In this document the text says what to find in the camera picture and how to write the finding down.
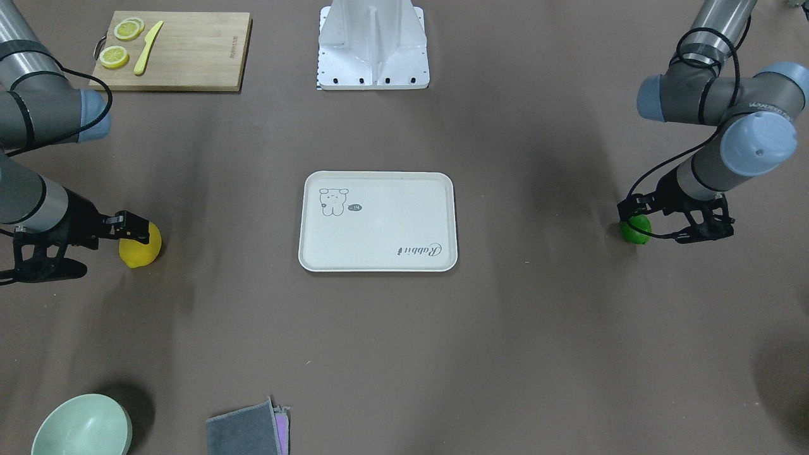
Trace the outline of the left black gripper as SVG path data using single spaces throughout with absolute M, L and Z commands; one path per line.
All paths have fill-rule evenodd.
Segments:
M 661 211 L 664 215 L 693 211 L 704 216 L 710 211 L 710 190 L 702 185 L 691 169 L 673 169 L 660 178 L 655 191 L 648 194 L 630 194 L 617 205 L 619 220 L 629 222 L 635 216 Z

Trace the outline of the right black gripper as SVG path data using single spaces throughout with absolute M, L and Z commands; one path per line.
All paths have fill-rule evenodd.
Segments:
M 150 222 L 130 211 L 115 215 L 101 214 L 95 205 L 77 193 L 67 190 L 68 205 L 63 220 L 58 224 L 58 245 L 79 246 L 88 250 L 99 249 L 99 239 L 150 242 Z

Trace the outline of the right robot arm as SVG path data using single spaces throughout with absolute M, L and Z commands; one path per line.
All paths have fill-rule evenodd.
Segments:
M 66 242 L 94 250 L 98 240 L 146 245 L 149 222 L 128 211 L 101 215 L 65 187 L 14 161 L 46 146 L 104 138 L 113 96 L 77 89 L 67 69 L 43 45 L 15 3 L 2 2 L 2 234 L 49 233 L 61 224 Z

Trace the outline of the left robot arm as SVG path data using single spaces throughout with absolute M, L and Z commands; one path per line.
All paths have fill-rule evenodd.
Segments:
M 739 47 L 754 1 L 705 1 L 676 44 L 664 74 L 650 76 L 636 96 L 647 120 L 713 127 L 652 193 L 630 190 L 619 219 L 680 213 L 688 229 L 716 235 L 733 225 L 726 194 L 779 167 L 797 148 L 794 121 L 807 109 L 807 69 L 770 64 L 750 78 L 739 73 Z

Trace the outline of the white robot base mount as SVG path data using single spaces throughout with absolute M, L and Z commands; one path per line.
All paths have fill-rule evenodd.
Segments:
M 422 8 L 410 1 L 333 1 L 320 10 L 319 90 L 420 90 L 430 85 Z

